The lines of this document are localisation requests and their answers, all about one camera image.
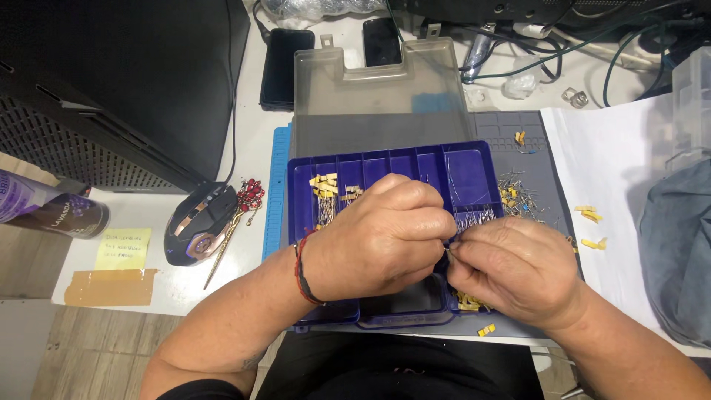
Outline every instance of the black computer tower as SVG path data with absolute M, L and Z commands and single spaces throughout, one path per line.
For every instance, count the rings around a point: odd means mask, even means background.
M 3 1 L 0 152 L 110 191 L 214 181 L 249 25 L 241 0 Z

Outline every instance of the smartphone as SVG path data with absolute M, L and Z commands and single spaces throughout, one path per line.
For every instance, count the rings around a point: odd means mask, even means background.
M 363 22 L 365 66 L 400 64 L 400 40 L 392 18 L 378 18 Z
M 260 105 L 265 110 L 294 109 L 294 53 L 314 48 L 311 31 L 272 29 L 262 73 Z

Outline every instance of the blue plastic organizer box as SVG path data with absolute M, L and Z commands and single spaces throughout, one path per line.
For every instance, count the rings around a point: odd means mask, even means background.
M 392 172 L 432 185 L 442 195 L 444 209 L 457 220 L 487 209 L 497 217 L 503 216 L 491 153 L 483 140 L 304 157 L 292 159 L 287 165 L 290 243 L 316 227 L 318 201 L 309 180 L 317 174 L 334 172 L 338 174 L 338 192 L 341 194 L 346 192 L 346 186 L 358 185 L 368 189 Z M 337 201 L 337 211 L 345 207 L 344 201 Z M 342 300 L 316 308 L 295 326 L 297 330 L 307 330 L 309 325 L 356 323 L 370 330 L 446 324 L 464 312 L 458 308 L 457 298 L 450 293 L 445 273 L 445 270 L 435 268 L 435 273 L 419 284 L 422 290 L 432 294 L 428 301 L 414 301 L 419 309 L 372 306 L 378 298 Z M 367 315 L 361 312 L 363 308 L 369 310 Z

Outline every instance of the black bracelet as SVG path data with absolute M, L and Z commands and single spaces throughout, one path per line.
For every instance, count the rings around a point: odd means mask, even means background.
M 294 253 L 296 254 L 296 259 L 299 261 L 299 265 L 296 268 L 299 274 L 299 285 L 301 286 L 301 291 L 314 304 L 326 305 L 325 301 L 320 300 L 318 297 L 314 296 L 314 294 L 311 292 L 311 288 L 309 287 L 309 283 L 304 277 L 304 264 L 301 261 L 301 257 L 299 257 L 299 242 L 294 243 Z

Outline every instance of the black mouse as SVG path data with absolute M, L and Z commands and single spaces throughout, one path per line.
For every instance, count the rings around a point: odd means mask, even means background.
M 225 240 L 237 209 L 237 193 L 225 182 L 198 186 L 178 205 L 166 226 L 163 247 L 171 265 L 193 265 Z

